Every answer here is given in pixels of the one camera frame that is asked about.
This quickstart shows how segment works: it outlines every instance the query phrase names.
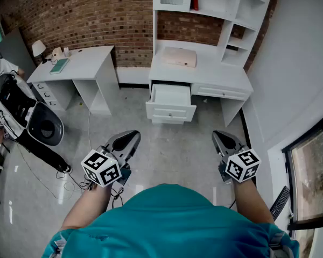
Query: shoe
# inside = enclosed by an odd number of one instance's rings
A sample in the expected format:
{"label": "shoe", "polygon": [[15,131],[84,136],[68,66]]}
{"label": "shoe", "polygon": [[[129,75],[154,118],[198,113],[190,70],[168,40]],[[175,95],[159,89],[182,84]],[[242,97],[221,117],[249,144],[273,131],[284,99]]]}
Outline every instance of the shoe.
{"label": "shoe", "polygon": [[70,173],[72,173],[72,171],[73,171],[72,167],[67,166],[66,170],[64,170],[63,172],[64,172],[65,174],[70,174]]}

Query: closed drawer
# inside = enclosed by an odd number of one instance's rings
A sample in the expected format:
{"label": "closed drawer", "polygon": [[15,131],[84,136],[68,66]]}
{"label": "closed drawer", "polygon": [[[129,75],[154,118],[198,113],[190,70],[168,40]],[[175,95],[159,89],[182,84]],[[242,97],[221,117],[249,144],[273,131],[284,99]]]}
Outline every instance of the closed drawer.
{"label": "closed drawer", "polygon": [[39,92],[50,91],[50,89],[47,86],[47,83],[45,82],[36,82],[33,85]]}
{"label": "closed drawer", "polygon": [[45,101],[53,101],[55,100],[56,98],[54,97],[53,93],[50,92],[50,91],[44,91],[44,92],[40,92],[42,98],[45,100]]}
{"label": "closed drawer", "polygon": [[221,89],[219,86],[216,86],[216,85],[196,84],[196,83],[192,84],[191,93],[192,95],[223,97],[223,98],[230,98],[230,99],[239,99],[241,101],[244,101],[249,97],[249,95],[245,92]]}
{"label": "closed drawer", "polygon": [[151,99],[146,102],[149,119],[191,121],[195,109],[187,86],[154,84]]}
{"label": "closed drawer", "polygon": [[46,104],[52,110],[64,110],[64,108],[61,107],[61,105],[58,101],[46,101]]}

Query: black pants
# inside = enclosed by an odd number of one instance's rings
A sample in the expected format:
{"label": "black pants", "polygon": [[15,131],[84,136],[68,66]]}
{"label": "black pants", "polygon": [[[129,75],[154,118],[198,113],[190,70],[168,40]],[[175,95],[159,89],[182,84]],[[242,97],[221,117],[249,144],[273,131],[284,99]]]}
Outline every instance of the black pants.
{"label": "black pants", "polygon": [[68,164],[65,162],[65,160],[59,154],[32,138],[26,130],[24,130],[24,132],[16,140],[32,154],[48,163],[56,170],[66,170]]}

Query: window frame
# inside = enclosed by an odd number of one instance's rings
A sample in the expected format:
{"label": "window frame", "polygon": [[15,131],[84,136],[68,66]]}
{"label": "window frame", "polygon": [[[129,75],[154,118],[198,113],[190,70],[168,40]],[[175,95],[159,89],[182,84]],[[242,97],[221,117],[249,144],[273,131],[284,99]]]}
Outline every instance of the window frame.
{"label": "window frame", "polygon": [[282,149],[282,152],[285,154],[286,158],[286,172],[289,176],[290,182],[290,196],[291,196],[291,210],[293,212],[293,218],[290,220],[290,223],[287,229],[292,233],[295,230],[310,230],[313,228],[323,227],[323,216],[319,216],[313,219],[308,220],[298,220],[298,211],[297,211],[297,188],[296,188],[296,177],[294,174],[294,165],[292,161],[292,149],[296,148],[304,141],[309,139],[312,135],[316,134],[319,131],[323,131],[323,118],[316,123],[310,130],[305,134],[299,137],[297,140],[286,146]]}

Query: person in white shirt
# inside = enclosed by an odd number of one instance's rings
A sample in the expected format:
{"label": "person in white shirt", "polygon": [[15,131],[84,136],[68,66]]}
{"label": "person in white shirt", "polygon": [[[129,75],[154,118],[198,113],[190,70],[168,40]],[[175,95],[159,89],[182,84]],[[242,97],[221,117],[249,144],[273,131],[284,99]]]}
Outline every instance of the person in white shirt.
{"label": "person in white shirt", "polygon": [[[0,75],[4,73],[13,73],[16,74],[17,85],[24,84],[22,83],[22,77],[24,71],[18,66],[12,64],[4,58],[0,58]],[[14,120],[13,116],[5,116],[4,121],[2,120],[3,125],[6,131],[10,136],[19,144],[24,146],[29,152],[34,154],[36,157],[39,157],[44,162],[48,163],[50,166],[56,170],[63,173],[71,173],[71,167],[65,162],[65,160],[56,152],[52,151],[50,148],[40,143],[39,141],[32,138],[26,129],[23,129],[17,125],[17,122]],[[0,131],[0,142],[3,140],[3,133]]]}

